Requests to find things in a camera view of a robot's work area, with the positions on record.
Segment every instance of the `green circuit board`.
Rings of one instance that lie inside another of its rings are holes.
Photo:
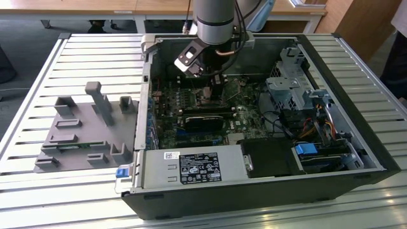
[[[245,139],[269,136],[258,111],[258,83],[246,84],[239,77],[230,77],[219,101],[203,99],[203,90],[182,89],[174,86],[174,83],[161,90],[161,96],[155,99],[161,149],[230,145],[227,137],[235,133],[242,133]],[[178,112],[181,109],[194,110],[203,106],[230,107],[234,115],[225,118],[222,130],[213,133],[187,133],[183,128],[186,119]]]

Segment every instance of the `floor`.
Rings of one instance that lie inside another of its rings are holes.
[[[113,30],[107,23],[107,32],[137,32],[134,21],[115,21],[115,23],[122,30]],[[182,31],[182,21],[161,21],[159,24],[161,26],[155,27],[157,24],[147,22],[147,31],[151,33],[177,33]],[[90,22],[87,21],[53,21],[51,25],[51,29],[45,29],[39,21],[0,21],[0,45],[18,71],[16,78],[0,84],[0,96],[3,96],[0,101],[0,139],[42,70],[59,34],[63,32],[87,33],[90,29]],[[394,36],[389,38],[369,62],[369,66],[377,75],[381,75],[383,71],[393,41]],[[27,89],[2,91],[12,88]]]

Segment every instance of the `aluminum table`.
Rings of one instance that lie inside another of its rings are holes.
[[[403,171],[333,201],[143,221],[115,192],[115,168],[33,173],[58,96],[90,102],[89,81],[111,101],[139,99],[142,34],[62,36],[0,143],[0,228],[399,228],[407,224],[407,110],[349,45],[309,35]],[[323,83],[313,72],[317,83]]]

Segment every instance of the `blue tab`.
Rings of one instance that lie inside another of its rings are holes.
[[[129,177],[129,168],[118,168],[117,170],[117,178]]]
[[[298,152],[298,155],[301,154],[317,154],[318,150],[315,148],[315,145],[313,143],[299,144],[295,147],[295,150]]]

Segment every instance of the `wall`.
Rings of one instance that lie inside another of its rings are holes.
[[[402,0],[329,0],[318,33],[337,32],[369,61],[394,32],[394,14]]]

